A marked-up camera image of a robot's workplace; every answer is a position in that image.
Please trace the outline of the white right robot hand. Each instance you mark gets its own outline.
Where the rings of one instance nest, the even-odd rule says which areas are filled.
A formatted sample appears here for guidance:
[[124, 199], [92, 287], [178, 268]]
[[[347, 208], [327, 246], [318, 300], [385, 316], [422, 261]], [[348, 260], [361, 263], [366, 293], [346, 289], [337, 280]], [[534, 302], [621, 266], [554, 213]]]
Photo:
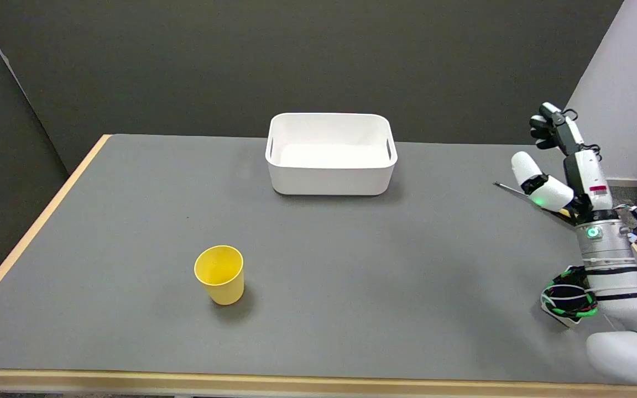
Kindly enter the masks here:
[[558, 149], [564, 155], [564, 182], [541, 171], [525, 151], [511, 157], [511, 170], [518, 186], [536, 206], [553, 213], [566, 209], [577, 222], [586, 223], [604, 217], [614, 205], [600, 166], [600, 147], [584, 142], [576, 119], [576, 111], [543, 102], [529, 120], [536, 147]]

